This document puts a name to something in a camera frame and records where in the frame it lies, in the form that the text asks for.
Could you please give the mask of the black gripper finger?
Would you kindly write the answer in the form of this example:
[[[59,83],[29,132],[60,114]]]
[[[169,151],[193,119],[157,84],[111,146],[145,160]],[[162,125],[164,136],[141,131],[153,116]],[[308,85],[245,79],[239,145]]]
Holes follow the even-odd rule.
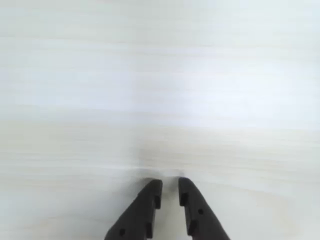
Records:
[[[106,240],[153,238],[156,210],[161,208],[163,181],[152,179],[107,231]]]
[[[197,186],[187,177],[178,179],[179,205],[184,207],[187,235],[193,240],[229,240],[222,224]]]

